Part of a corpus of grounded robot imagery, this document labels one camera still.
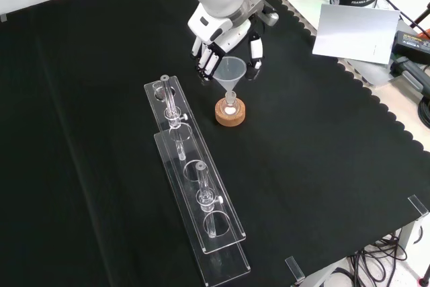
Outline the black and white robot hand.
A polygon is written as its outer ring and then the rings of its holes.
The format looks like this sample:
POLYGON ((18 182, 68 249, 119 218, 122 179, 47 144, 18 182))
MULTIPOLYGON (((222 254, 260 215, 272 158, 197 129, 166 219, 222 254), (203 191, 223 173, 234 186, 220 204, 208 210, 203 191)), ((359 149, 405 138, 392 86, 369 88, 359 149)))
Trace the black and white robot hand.
POLYGON ((251 8, 251 14, 234 27, 231 19, 214 18, 204 11, 202 5, 198 5, 188 21, 188 26, 196 36, 191 57, 196 60, 196 71, 201 79, 213 79, 221 60, 243 40, 247 40, 249 47, 245 78, 253 80, 257 77, 263 63, 263 43, 255 30, 255 23, 262 19, 263 8, 263 5, 254 6, 251 8))

